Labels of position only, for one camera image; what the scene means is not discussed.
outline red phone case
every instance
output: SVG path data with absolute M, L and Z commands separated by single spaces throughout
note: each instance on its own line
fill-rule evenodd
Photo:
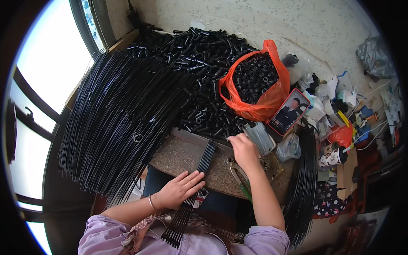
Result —
M 284 107 L 284 105 L 285 105 L 285 103 L 286 103 L 286 101 L 290 98 L 290 96 L 292 95 L 292 93 L 294 92 L 294 91 L 298 91 L 301 95 L 302 95 L 302 97 L 304 98 L 304 99 L 306 99 L 306 101 L 308 102 L 308 107 L 310 106 L 310 101 L 309 101 L 309 99 L 307 99 L 307 97 L 305 97 L 304 95 L 303 95 L 303 93 L 302 92 L 300 92 L 300 90 L 299 89 L 293 89 L 292 90 L 292 92 L 288 95 L 288 97 L 285 99 L 285 101 L 283 102 L 283 104 L 281 105 L 281 107 L 279 108 L 279 110 L 277 110 L 277 112 L 274 114 L 274 116 L 272 116 L 272 118 L 270 118 L 269 120 L 268 120 L 268 126 L 271 128 L 271 129 L 273 129 L 278 135 L 280 135 L 280 136 L 284 136 L 290 129 L 291 129 L 291 127 L 293 127 L 293 125 L 295 125 L 295 123 L 305 114 L 305 112 L 306 112 L 306 110 L 301 114 L 301 115 L 299 115 L 299 117 L 294 121 L 294 123 L 288 128 L 288 130 L 286 130 L 285 131 L 285 133 L 283 134 L 283 135 L 281 135 L 278 131 L 276 131 L 276 129 L 274 129 L 273 128 L 273 126 L 271 126 L 269 123 L 275 118 L 275 116 L 279 113 L 279 111 Z

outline window glass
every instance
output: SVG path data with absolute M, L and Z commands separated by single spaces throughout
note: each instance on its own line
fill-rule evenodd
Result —
M 95 22 L 92 17 L 91 9 L 89 8 L 88 0 L 81 0 L 82 1 L 82 8 L 84 9 L 86 22 L 88 23 L 89 29 L 91 30 L 92 37 L 95 40 L 96 46 L 99 50 L 103 48 L 102 40 L 99 37 L 99 33 L 96 30 Z
M 39 211 L 42 212 L 42 206 L 41 205 L 34 205 L 34 204 L 26 204 L 20 201 L 17 201 L 17 204 L 19 207 L 27 210 L 32 210 L 32 211 Z
M 50 246 L 48 245 L 47 235 L 45 234 L 44 223 L 41 222 L 26 222 L 35 239 L 47 255 L 52 255 Z
M 10 165 L 14 192 L 42 199 L 42 181 L 51 142 L 17 119 L 15 161 Z
M 33 90 L 57 113 L 93 60 L 69 0 L 54 0 L 31 30 L 17 66 Z
M 28 97 L 21 91 L 16 82 L 13 80 L 11 82 L 10 97 L 16 103 L 16 105 L 25 113 L 29 113 L 25 107 L 28 107 L 34 116 L 34 122 L 46 129 L 48 132 L 52 133 L 55 121 L 47 116 L 43 111 L 41 111 L 33 102 L 28 99 Z

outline person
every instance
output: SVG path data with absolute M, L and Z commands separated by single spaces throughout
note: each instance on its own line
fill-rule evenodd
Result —
M 272 120 L 274 124 L 279 127 L 279 132 L 285 133 L 286 130 L 295 122 L 297 119 L 297 108 L 300 105 L 299 98 L 294 98 L 290 104 L 290 106 L 285 106 L 282 108 L 275 118 Z
M 120 204 L 91 216 L 86 222 L 78 254 L 286 254 L 289 238 L 281 208 L 269 180 L 259 162 L 257 147 L 243 133 L 228 137 L 234 157 L 251 183 L 253 210 L 257 226 L 252 226 L 244 245 L 228 244 L 216 235 L 184 233 L 179 250 L 160 239 L 165 229 L 150 226 L 145 232 L 135 231 L 140 222 L 152 217 L 156 210 L 177 209 L 181 203 L 204 187 L 204 173 L 184 172 L 167 182 L 164 187 L 138 201 Z M 141 236 L 133 244 L 129 239 Z

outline red plastic bag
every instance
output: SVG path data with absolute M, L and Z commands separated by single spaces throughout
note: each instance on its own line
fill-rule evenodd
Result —
M 256 104 L 247 104 L 241 100 L 238 91 L 235 88 L 232 76 L 234 74 L 237 65 L 249 58 L 250 56 L 258 53 L 269 52 L 269 56 L 276 68 L 279 75 L 279 80 L 272 85 L 261 97 Z M 221 97 L 225 100 L 226 104 L 236 111 L 238 115 L 254 121 L 265 121 L 272 117 L 279 107 L 283 104 L 285 99 L 289 95 L 290 87 L 289 72 L 286 67 L 280 61 L 275 42 L 273 40 L 265 40 L 264 48 L 261 51 L 253 51 L 239 58 L 229 69 L 228 74 L 220 79 L 219 91 Z M 221 94 L 221 86 L 225 85 L 230 93 L 231 100 L 228 100 Z
M 331 128 L 334 133 L 327 137 L 329 143 L 338 142 L 339 146 L 349 147 L 351 145 L 351 140 L 353 139 L 353 125 L 350 123 L 350 127 L 347 125 L 339 128 L 338 125 L 335 125 Z

